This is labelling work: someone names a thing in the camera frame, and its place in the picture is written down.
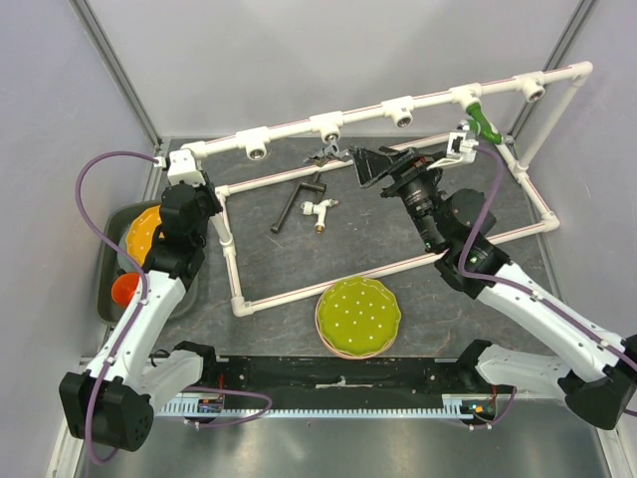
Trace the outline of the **chrome metal faucet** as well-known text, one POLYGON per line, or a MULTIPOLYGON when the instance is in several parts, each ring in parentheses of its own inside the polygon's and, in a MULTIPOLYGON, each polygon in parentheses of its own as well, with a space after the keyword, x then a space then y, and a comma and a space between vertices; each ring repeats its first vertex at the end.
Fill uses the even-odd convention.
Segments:
POLYGON ((339 134, 329 133, 325 138, 325 146, 304 159, 305 164, 323 167, 330 161, 347 162, 350 160, 349 151, 338 146, 339 134))

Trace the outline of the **white PVC pipe frame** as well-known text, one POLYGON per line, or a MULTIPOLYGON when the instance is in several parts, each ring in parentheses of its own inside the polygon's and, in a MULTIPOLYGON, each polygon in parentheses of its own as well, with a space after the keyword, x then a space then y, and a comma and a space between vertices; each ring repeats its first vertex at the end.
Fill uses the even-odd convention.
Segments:
MULTIPOLYGON (((516 159, 514 154, 508 150, 504 143, 497 145, 498 151, 504 157, 513 178, 527 195, 540 217, 540 221, 537 223, 500 233, 490 238, 495 244, 503 244, 535 234, 550 232, 559 227, 559 220, 557 216, 536 190, 526 171, 539 148, 543 145, 548 135, 559 121, 578 89, 586 83, 592 71, 593 64, 589 61, 584 61, 551 71, 524 73, 504 80, 497 80, 483 84, 467 84, 427 95, 420 95, 416 97, 406 96, 386 100, 380 104, 346 112, 335 111, 284 124, 259 126, 256 128, 237 131, 229 136, 221 138, 187 142, 182 144, 179 149, 189 149, 200 164, 201 161, 207 159, 213 154, 234 149, 243 149, 245 150, 248 158, 253 161, 258 161, 262 160, 268 154, 266 146, 274 140, 299 135, 316 134, 320 137, 323 143, 325 143, 324 138, 331 132, 338 133, 340 137, 342 127, 345 125, 380 118, 391 119, 396 127, 406 127, 412 123, 412 113, 415 110, 431 108, 439 105, 458 105, 465 113, 465 108, 469 104, 475 102, 481 104, 481 97, 487 95, 517 92, 522 94, 528 103, 533 103, 537 102, 538 99, 544 95, 546 85, 561 81, 569 81, 569 85, 566 88, 563 97, 549 115, 546 123, 542 126, 537 137, 531 143, 530 149, 525 152, 522 159, 516 159)), ((309 176, 315 172, 328 172, 348 167, 350 165, 351 161, 339 162, 334 160, 328 162, 323 167, 317 167, 314 165, 306 166, 271 176, 251 179, 241 183, 217 186, 216 192, 218 196, 220 196, 222 205, 225 205, 226 199, 233 194, 239 194, 287 180, 309 176)), ((228 241, 223 239, 220 240, 220 243, 222 244, 223 255, 230 282, 231 309, 233 314, 239 318, 312 296, 317 296, 324 292, 335 281, 345 279, 345 277, 338 278, 251 302, 245 299, 242 292, 237 264, 236 245, 232 234, 230 234, 230 239, 228 241)), ((427 254, 388 264, 386 266, 381 266, 360 274, 364 277, 374 279, 381 278, 398 272, 432 264, 436 258, 437 257, 433 254, 427 254)))

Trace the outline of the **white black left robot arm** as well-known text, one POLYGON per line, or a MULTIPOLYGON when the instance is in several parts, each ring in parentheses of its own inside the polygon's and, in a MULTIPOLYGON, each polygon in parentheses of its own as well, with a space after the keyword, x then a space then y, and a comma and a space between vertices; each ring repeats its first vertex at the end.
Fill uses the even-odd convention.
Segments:
POLYGON ((126 451, 145 441, 154 416, 191 385, 207 391, 218 380, 207 346, 188 345, 156 367, 146 361, 201 268, 210 218, 223 208, 209 185, 167 187, 132 299, 106 344, 83 372, 69 372, 59 394, 72 436, 126 451))

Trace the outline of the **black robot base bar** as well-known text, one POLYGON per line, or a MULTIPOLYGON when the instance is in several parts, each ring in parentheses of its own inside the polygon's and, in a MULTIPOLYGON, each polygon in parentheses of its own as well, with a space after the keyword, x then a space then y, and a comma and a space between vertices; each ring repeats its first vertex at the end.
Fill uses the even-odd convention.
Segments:
POLYGON ((466 358, 375 357, 345 359, 304 356, 219 356, 204 358, 203 371, 188 389, 230 389, 272 396, 277 389, 405 389, 427 394, 504 395, 510 385, 482 378, 466 358))

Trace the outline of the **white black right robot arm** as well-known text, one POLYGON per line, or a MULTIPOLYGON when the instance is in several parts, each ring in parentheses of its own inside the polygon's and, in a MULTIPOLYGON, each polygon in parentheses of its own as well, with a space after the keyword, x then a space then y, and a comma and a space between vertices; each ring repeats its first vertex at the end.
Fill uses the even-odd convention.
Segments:
POLYGON ((458 384, 470 392, 487 384, 537 392, 596 428, 615 428, 636 391, 636 339, 582 317, 487 238, 501 179, 489 193, 463 188, 448 195, 439 187, 442 169, 416 148, 353 146, 349 156, 360 187, 392 178, 382 197, 402 201, 426 251, 439 254, 434 266, 450 288, 506 315, 553 352, 520 353, 475 340, 457 360, 458 384))

